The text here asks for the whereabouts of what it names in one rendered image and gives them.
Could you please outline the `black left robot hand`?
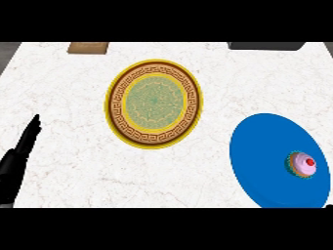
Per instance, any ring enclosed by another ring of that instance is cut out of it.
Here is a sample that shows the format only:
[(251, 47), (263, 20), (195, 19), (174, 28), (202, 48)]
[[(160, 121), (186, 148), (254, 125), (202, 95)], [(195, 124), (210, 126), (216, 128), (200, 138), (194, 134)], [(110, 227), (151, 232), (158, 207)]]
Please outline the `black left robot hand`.
[(39, 115), (34, 116), (18, 144), (11, 148), (0, 160), (0, 207), (11, 208), (20, 193), (30, 154), (40, 133)]

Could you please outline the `pink frosted cupcake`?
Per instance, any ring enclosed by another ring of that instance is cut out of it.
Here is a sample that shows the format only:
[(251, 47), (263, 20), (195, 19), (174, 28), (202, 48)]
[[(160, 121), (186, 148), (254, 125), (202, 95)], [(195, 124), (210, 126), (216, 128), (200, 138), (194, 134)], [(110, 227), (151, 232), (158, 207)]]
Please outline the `pink frosted cupcake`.
[(303, 151), (289, 153), (285, 167), (288, 172), (301, 179), (312, 179), (317, 171), (314, 158)]

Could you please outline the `blue plate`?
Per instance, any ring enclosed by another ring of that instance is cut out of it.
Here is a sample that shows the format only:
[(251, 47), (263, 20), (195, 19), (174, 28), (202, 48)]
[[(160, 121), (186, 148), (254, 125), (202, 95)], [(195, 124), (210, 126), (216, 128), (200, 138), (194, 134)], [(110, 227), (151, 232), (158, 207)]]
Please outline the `blue plate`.
[[(310, 178), (289, 171), (289, 156), (304, 152), (316, 163)], [(322, 208), (331, 191), (331, 172), (320, 146), (286, 117), (261, 113), (233, 130), (230, 159), (239, 184), (261, 207)]]

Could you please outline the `yellow brown patterned plate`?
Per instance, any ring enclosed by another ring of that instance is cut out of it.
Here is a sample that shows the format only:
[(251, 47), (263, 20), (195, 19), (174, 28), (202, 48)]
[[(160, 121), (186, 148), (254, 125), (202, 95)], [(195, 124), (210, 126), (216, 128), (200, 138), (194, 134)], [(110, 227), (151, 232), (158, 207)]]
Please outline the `yellow brown patterned plate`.
[(176, 62), (155, 59), (136, 62), (117, 74), (102, 106), (118, 139), (138, 148), (160, 149), (191, 134), (202, 103), (189, 70)]

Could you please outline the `brown wooden block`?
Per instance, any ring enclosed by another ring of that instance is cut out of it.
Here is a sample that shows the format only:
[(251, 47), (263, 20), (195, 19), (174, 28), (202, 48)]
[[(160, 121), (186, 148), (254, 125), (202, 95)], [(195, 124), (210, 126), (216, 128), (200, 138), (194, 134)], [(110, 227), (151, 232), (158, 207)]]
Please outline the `brown wooden block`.
[(70, 54), (101, 54), (107, 53), (108, 42), (73, 42), (68, 47)]

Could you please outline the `dark grey appliance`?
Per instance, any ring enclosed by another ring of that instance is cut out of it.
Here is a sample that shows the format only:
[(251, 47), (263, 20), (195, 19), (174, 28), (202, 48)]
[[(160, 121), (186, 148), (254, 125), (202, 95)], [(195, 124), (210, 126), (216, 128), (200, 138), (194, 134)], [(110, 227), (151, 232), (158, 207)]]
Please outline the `dark grey appliance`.
[(232, 50), (297, 51), (303, 45), (303, 42), (230, 42), (229, 48)]

